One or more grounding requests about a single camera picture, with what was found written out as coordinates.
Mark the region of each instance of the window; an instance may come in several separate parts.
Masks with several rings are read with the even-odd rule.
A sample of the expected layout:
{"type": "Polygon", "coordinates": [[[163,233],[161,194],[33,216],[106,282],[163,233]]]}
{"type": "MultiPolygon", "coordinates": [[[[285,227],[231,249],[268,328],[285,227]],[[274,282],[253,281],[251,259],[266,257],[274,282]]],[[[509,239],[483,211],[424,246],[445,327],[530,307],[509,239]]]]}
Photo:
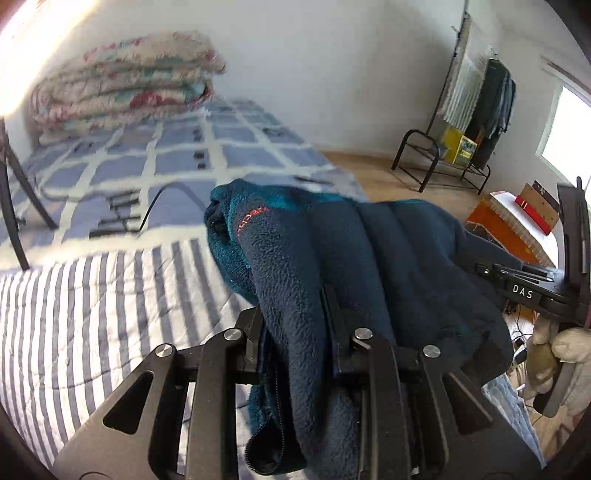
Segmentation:
{"type": "Polygon", "coordinates": [[[567,87],[558,97],[542,157],[572,184],[581,177],[591,199],[591,106],[567,87]]]}

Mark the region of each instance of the white stuffed animal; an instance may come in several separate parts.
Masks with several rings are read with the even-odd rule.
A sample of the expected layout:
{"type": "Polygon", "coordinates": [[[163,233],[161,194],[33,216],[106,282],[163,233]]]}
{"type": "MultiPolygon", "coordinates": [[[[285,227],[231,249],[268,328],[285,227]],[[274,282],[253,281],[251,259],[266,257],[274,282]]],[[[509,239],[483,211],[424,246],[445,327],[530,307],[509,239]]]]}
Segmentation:
{"type": "Polygon", "coordinates": [[[591,401],[591,330],[570,328],[558,333],[558,322],[538,316],[534,323],[533,334],[527,342],[528,375],[522,391],[522,397],[525,400],[535,397],[538,393],[546,393],[552,388],[552,377],[549,380],[546,379],[551,362],[538,360],[544,358],[543,355],[532,356],[530,359],[530,349],[532,352],[537,352],[538,348],[544,350],[548,345],[560,362],[577,364],[573,379],[562,401],[563,405],[568,407],[570,415],[574,417],[581,413],[591,401]]]}

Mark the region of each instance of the ceiling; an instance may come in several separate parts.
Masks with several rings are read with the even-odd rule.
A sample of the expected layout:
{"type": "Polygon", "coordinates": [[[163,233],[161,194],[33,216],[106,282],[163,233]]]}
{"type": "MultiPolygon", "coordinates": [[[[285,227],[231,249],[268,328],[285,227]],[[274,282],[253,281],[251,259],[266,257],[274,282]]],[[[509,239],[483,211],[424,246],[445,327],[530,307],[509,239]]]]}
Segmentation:
{"type": "Polygon", "coordinates": [[[492,0],[491,4],[507,31],[588,65],[569,29],[545,0],[492,0]]]}

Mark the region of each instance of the red embroidered logo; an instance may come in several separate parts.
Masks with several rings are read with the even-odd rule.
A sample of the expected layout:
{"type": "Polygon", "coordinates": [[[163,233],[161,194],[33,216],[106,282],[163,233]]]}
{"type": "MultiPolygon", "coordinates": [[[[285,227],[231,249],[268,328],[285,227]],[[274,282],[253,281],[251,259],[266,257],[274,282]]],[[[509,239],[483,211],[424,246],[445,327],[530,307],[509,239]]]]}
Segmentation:
{"type": "Polygon", "coordinates": [[[246,227],[246,224],[248,222],[250,222],[254,217],[256,217],[258,214],[260,213],[267,213],[269,211],[268,207],[260,207],[260,208],[255,208],[254,210],[251,210],[250,212],[248,212],[240,221],[240,224],[238,225],[238,236],[240,236],[240,232],[242,232],[242,229],[244,227],[246,227]]]}

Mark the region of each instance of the striped bedsheet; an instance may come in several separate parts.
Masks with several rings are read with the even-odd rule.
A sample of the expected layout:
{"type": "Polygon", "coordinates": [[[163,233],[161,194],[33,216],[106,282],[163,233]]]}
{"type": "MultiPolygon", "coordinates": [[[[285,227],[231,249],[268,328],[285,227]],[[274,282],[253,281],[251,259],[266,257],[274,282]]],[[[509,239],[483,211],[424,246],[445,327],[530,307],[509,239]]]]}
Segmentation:
{"type": "MultiPolygon", "coordinates": [[[[46,465],[157,345],[199,345],[250,305],[224,285],[204,238],[110,252],[0,278],[0,401],[46,465]]],[[[190,418],[188,396],[179,471],[190,418]]],[[[236,393],[240,450],[248,389],[236,393]]],[[[241,462],[242,478],[248,469],[241,462]]]]}

